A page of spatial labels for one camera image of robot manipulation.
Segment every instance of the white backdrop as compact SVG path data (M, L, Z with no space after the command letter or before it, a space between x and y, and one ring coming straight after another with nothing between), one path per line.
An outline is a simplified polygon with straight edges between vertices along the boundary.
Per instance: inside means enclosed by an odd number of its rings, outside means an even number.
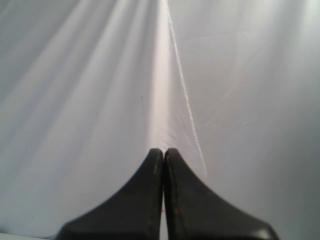
M0 232L53 236L177 147L282 239L317 239L319 8L0 1Z

